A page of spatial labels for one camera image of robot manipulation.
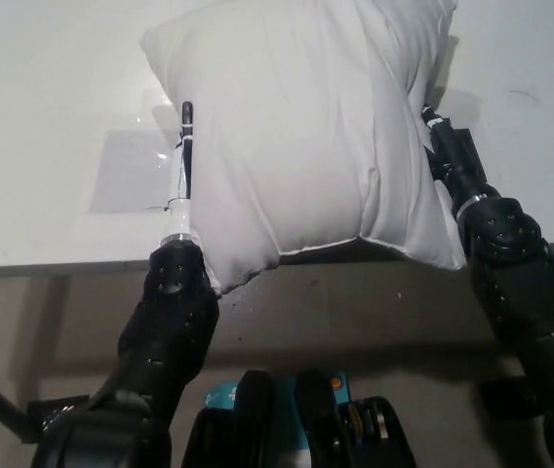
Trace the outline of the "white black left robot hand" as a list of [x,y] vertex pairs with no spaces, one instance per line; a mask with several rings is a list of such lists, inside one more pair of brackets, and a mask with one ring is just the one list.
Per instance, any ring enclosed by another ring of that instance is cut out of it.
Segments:
[[178,190],[178,195],[171,199],[190,200],[192,196],[192,160],[193,160],[193,141],[194,141],[194,107],[191,101],[185,101],[181,109],[181,123],[179,132],[179,144],[181,148],[181,170],[178,183],[184,181],[185,190],[183,193]]

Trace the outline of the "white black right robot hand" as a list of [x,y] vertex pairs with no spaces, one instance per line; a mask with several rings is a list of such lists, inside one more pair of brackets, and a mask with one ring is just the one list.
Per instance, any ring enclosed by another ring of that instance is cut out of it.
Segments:
[[431,173],[434,179],[446,181],[452,171],[465,167],[467,159],[464,147],[451,120],[439,115],[432,106],[425,104],[421,117],[429,132],[432,147],[427,153]]

